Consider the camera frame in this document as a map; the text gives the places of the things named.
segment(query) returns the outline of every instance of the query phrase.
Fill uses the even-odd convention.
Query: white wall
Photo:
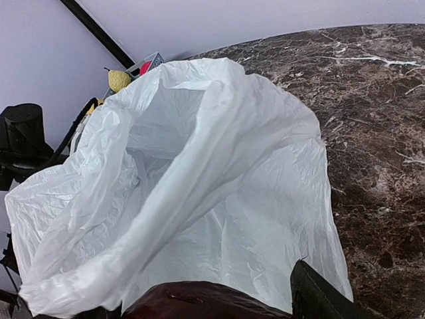
[[[56,148],[92,97],[103,97],[115,58],[58,0],[0,1],[0,111],[43,107],[47,142]]]
[[[78,0],[134,60],[183,58],[297,31],[425,23],[425,0]]]

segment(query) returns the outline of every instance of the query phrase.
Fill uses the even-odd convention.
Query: brown marble surface
[[[425,25],[309,31],[216,50],[319,118],[355,302],[425,318]]]

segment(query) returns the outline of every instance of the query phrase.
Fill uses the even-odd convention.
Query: trash bag
[[[226,58],[135,80],[96,109],[64,164],[5,201],[35,314],[124,311],[182,280],[290,312],[298,259],[352,300],[317,118]]]

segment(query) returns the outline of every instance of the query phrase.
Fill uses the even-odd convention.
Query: red object
[[[146,62],[144,65],[141,66],[140,68],[140,75],[144,75],[148,70],[149,67],[151,66],[152,61]]]
[[[122,319],[289,319],[291,315],[222,284],[168,282],[154,286]]]

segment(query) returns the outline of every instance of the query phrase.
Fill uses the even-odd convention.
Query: pear
[[[108,68],[105,69],[108,70],[109,87],[115,93],[119,92],[131,83],[130,75],[127,73],[123,71],[110,70]]]

